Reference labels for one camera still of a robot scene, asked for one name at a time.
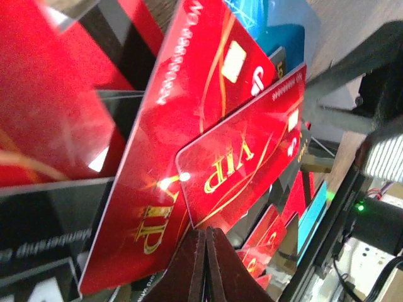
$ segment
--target black metal frame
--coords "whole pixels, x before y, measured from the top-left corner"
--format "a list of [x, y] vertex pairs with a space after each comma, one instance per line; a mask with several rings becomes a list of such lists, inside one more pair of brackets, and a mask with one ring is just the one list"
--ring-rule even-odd
[[369, 187], [366, 180], [352, 164], [279, 302], [301, 301], [314, 274], [324, 275], [333, 248], [342, 238], [351, 207]]
[[304, 120], [364, 134], [372, 132], [380, 121], [360, 116], [355, 111], [325, 108], [319, 105], [319, 99], [363, 74], [396, 64], [402, 46], [403, 21], [389, 22], [380, 27], [345, 58], [307, 83]]

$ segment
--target screw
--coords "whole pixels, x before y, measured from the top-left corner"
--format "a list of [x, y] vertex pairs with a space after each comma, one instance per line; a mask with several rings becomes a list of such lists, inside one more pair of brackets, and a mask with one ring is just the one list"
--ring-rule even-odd
[[355, 105], [357, 105], [357, 107], [358, 107], [358, 106], [361, 106], [363, 103], [364, 103], [364, 99], [363, 99], [362, 96], [357, 96], [357, 97], [355, 98]]

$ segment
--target black plastic part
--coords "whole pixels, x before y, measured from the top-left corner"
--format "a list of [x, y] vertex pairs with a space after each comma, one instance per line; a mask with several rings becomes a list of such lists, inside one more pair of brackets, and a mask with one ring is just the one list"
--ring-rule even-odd
[[318, 100], [363, 74], [395, 62], [403, 43], [403, 21], [384, 24], [345, 58], [307, 83], [304, 119], [320, 121]]
[[352, 236], [384, 252], [397, 255], [403, 248], [403, 209], [365, 198], [363, 210], [351, 209], [355, 218]]
[[353, 113], [371, 117], [376, 126], [403, 113], [403, 51], [390, 64], [367, 74], [359, 90], [363, 104]]

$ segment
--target black cable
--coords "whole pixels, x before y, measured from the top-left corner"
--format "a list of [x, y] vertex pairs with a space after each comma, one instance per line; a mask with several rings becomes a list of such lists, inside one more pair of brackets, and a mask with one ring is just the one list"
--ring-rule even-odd
[[334, 269], [336, 270], [336, 274], [339, 276], [339, 281], [342, 285], [342, 287], [344, 288], [344, 290], [350, 295], [350, 297], [352, 297], [352, 299], [356, 302], [363, 302], [363, 300], [361, 300], [352, 290], [351, 288], [348, 287], [348, 285], [345, 283], [345, 281], [342, 279], [338, 266], [336, 264], [336, 258], [333, 258], [333, 266]]
[[343, 280], [342, 275], [340, 275], [339, 269], [336, 265], [336, 259], [333, 258], [334, 269], [336, 270], [336, 273], [339, 276], [339, 281], [340, 281], [342, 287], [356, 302], [375, 302], [375, 300], [378, 298], [382, 288], [385, 286], [385, 283], [387, 282], [387, 279], [389, 278], [390, 274], [395, 269], [395, 267], [397, 267], [401, 263], [403, 263], [402, 256], [398, 256], [396, 258], [393, 258], [391, 261], [389, 261], [388, 264], [382, 269], [382, 272], [379, 274], [369, 295], [363, 301], [351, 290], [351, 288], [348, 287], [346, 282]]
[[[341, 275], [341, 277], [343, 278], [343, 280], [347, 280], [348, 274], [345, 272], [343, 275]], [[340, 286], [341, 286], [341, 283], [338, 282], [338, 285], [336, 285], [336, 288], [335, 288], [335, 290], [333, 291], [332, 296], [330, 297], [329, 302], [332, 302], [332, 301], [333, 301], [334, 295], [337, 293], [337, 291], [339, 290]]]

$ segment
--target vip card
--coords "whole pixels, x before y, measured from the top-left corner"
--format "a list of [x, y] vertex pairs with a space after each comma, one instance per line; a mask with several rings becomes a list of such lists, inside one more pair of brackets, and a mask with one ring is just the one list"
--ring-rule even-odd
[[270, 279], [271, 279], [271, 275], [263, 275], [261, 277], [258, 277], [255, 279], [255, 281], [257, 283], [259, 283], [259, 285], [266, 290], [266, 288], [269, 286], [270, 283]]
[[93, 293], [165, 269], [190, 229], [175, 156], [275, 67], [219, 0], [182, 0], [159, 52], [81, 280]]
[[[304, 180], [306, 175], [300, 172], [302, 157], [308, 149], [309, 142], [310, 132], [304, 124], [301, 124], [298, 155], [275, 181], [269, 196], [269, 202], [276, 206], [285, 224], [290, 221], [295, 213], [298, 213], [299, 217], [303, 215], [313, 195], [313, 184], [306, 186]], [[310, 178], [309, 182], [312, 182], [313, 176], [309, 175], [308, 177]]]
[[281, 224], [284, 226], [283, 221], [278, 215], [277, 209], [271, 204], [269, 208], [266, 210], [259, 223], [256, 225], [245, 244], [243, 245], [243, 249], [248, 247], [255, 247], [258, 245], [266, 245], [270, 242], [271, 237], [270, 233], [277, 234], [277, 231], [272, 230], [275, 227], [274, 222], [276, 222], [276, 226], [281, 227]]
[[132, 288], [132, 293], [130, 294], [130, 300], [132, 302], [143, 301], [144, 297], [162, 279], [164, 273], [165, 272], [157, 272], [151, 276], [133, 282], [130, 285], [130, 287]]
[[70, 258], [0, 279], [1, 302], [78, 302], [81, 298]]
[[254, 247], [246, 247], [241, 250], [237, 250], [238, 256], [242, 259], [242, 263], [246, 269], [252, 275], [253, 278], [259, 277], [266, 269], [272, 256], [275, 254], [277, 248], [283, 241], [287, 230], [278, 216], [277, 219], [266, 230], [262, 239], [264, 245], [258, 245]]
[[37, 4], [0, 9], [0, 187], [114, 176], [125, 142]]
[[113, 178], [0, 189], [0, 280], [72, 257], [80, 275]]
[[275, 301], [297, 270], [298, 214], [295, 214], [286, 225], [287, 234], [266, 267], [271, 275], [268, 294]]
[[176, 157], [194, 228], [227, 232], [298, 153], [305, 65], [204, 133]]

